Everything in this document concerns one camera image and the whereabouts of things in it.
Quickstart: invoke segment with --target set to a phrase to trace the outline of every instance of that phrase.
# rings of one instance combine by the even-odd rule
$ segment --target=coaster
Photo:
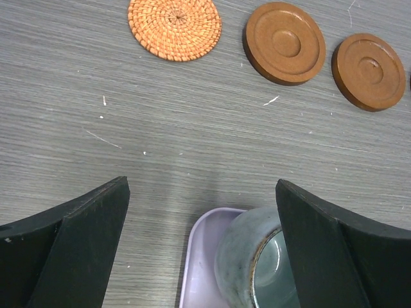
[[[281,85],[312,79],[326,59],[320,28],[306,12],[288,3],[257,8],[245,27],[243,46],[254,68]]]
[[[244,210],[221,207],[198,219],[188,239],[179,308],[229,308],[218,290],[214,258],[218,242]]]
[[[171,61],[204,56],[222,30],[212,0],[131,0],[128,24],[145,49]]]
[[[341,93],[367,111],[394,106],[405,91],[405,72],[396,52],[382,39],[354,34],[333,54],[333,77]]]

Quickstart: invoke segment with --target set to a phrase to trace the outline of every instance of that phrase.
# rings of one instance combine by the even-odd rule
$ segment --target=brown wooden disc
[[[341,93],[368,111],[394,106],[405,91],[405,71],[396,52],[367,33],[351,35],[333,54],[332,70]]]
[[[212,0],[131,0],[128,23],[145,49],[171,61],[204,56],[217,44],[222,29]]]
[[[315,21],[300,8],[282,2],[264,4],[251,14],[243,45],[254,68],[282,85],[312,79],[326,58],[326,43]]]

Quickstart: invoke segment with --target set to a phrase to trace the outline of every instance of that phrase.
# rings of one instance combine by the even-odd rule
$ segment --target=gray wooden table
[[[0,0],[0,224],[127,175],[132,197],[104,307],[173,307],[196,219],[275,205],[279,178],[411,229],[409,86],[394,108],[367,113],[330,69],[341,40],[370,32],[396,50],[408,84],[411,6],[290,2],[317,21],[328,51],[298,87],[269,82],[244,55],[241,30],[264,0],[216,0],[222,37],[188,63],[138,44],[128,0]]]

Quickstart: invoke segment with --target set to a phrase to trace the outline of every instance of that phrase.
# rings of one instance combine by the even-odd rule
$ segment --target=gray ceramic mug
[[[232,308],[299,308],[276,207],[239,215],[218,243],[214,272]]]

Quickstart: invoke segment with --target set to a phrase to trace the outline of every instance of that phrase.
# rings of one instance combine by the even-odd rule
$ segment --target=white speck
[[[279,97],[280,97],[280,95],[277,95],[275,98],[270,100],[268,103],[265,103],[263,106],[267,106],[268,104],[271,104],[273,101],[276,101],[276,99],[279,98]]]
[[[108,143],[108,144],[110,144],[110,145],[112,145],[112,146],[115,146],[116,148],[119,148],[119,149],[122,148],[121,146],[118,146],[117,144],[111,143],[111,142],[109,142],[109,141],[107,141],[107,140],[105,140],[105,139],[103,139],[103,138],[101,138],[101,137],[98,137],[95,133],[89,132],[88,130],[85,130],[85,131],[86,131],[87,133],[89,133],[90,135],[95,136],[95,138],[97,138],[97,139],[99,139],[99,140],[101,140],[101,141],[103,141],[103,142],[105,142],[105,143]]]
[[[355,1],[357,1],[357,0],[354,0],[353,3],[351,3],[351,5],[349,6],[349,8],[347,10],[348,15],[349,15],[349,26],[350,26],[350,28],[353,27],[353,19],[351,18],[351,13],[349,12],[349,9],[354,5]]]

